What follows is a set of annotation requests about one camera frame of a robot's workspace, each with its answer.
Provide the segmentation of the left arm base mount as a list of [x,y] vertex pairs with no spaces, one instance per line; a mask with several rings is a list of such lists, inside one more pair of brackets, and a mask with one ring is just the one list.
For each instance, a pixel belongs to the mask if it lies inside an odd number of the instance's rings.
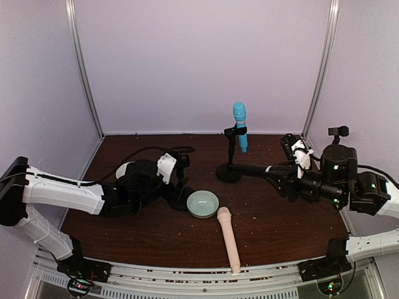
[[97,283],[107,283],[112,266],[106,262],[99,262],[86,258],[82,259],[55,259],[57,271],[69,278],[67,291],[76,298],[88,295]]

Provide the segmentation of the black microphone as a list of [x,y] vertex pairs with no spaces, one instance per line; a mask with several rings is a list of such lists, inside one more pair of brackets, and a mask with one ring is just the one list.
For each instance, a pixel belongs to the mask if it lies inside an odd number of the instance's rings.
[[265,173],[270,171],[279,170],[281,165],[273,164],[269,166],[256,166],[250,164],[235,164],[230,167],[234,173],[238,173],[244,176],[262,177]]

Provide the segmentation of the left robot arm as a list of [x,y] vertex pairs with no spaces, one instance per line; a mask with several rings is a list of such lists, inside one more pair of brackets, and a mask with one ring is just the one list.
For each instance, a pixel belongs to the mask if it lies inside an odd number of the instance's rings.
[[178,187],[171,183],[177,159],[165,153],[158,161],[127,162],[114,183],[77,181],[53,176],[18,157],[1,177],[1,225],[16,227],[61,262],[83,261],[79,241],[56,229],[34,204],[66,207],[102,217],[138,212],[162,197],[174,204]]

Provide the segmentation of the blue toy microphone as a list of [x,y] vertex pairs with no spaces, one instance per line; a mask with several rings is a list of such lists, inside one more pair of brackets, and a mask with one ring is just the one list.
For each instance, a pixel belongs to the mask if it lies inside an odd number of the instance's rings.
[[247,133],[244,132],[246,127],[246,107],[243,102],[236,102],[233,105],[233,117],[236,121],[236,127],[241,133],[239,135],[239,145],[241,151],[243,153],[247,153],[248,151],[248,136]]

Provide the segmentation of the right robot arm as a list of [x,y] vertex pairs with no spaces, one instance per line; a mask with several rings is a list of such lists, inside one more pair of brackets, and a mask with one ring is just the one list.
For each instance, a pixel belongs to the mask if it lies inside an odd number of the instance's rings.
[[[361,167],[354,148],[328,145],[317,171],[300,163],[272,165],[265,168],[262,176],[289,201],[302,197],[309,202],[331,203],[338,211],[349,207],[370,216],[398,217],[398,183],[376,168]],[[329,260],[355,262],[396,251],[398,230],[393,229],[363,237],[331,239],[325,256]]]

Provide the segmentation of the black microphone stand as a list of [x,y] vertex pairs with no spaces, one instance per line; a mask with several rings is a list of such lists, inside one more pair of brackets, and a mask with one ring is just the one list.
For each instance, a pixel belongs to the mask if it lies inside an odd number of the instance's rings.
[[187,198],[194,192],[193,188],[186,188],[189,179],[185,175],[185,168],[189,168],[191,160],[187,153],[182,153],[181,151],[173,150],[171,155],[176,159],[174,170],[176,171],[177,183],[173,184],[168,202],[176,211],[187,211]]
[[236,183],[241,179],[241,174],[234,173],[230,167],[233,166],[233,158],[236,149],[236,137],[241,133],[236,125],[224,130],[224,136],[228,139],[228,162],[222,163],[216,168],[217,178],[224,183]]
[[328,128],[328,135],[333,136],[332,145],[337,145],[340,143],[341,137],[347,137],[350,134],[349,127],[342,125],[340,127]]

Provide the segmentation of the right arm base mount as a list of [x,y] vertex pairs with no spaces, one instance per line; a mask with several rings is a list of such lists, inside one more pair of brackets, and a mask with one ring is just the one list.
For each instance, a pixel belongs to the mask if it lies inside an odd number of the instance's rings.
[[[345,257],[322,257],[301,262],[298,269],[302,282],[316,282],[321,294],[334,297],[342,294],[352,283],[356,266]],[[352,278],[345,286],[343,274],[346,272],[352,272]]]

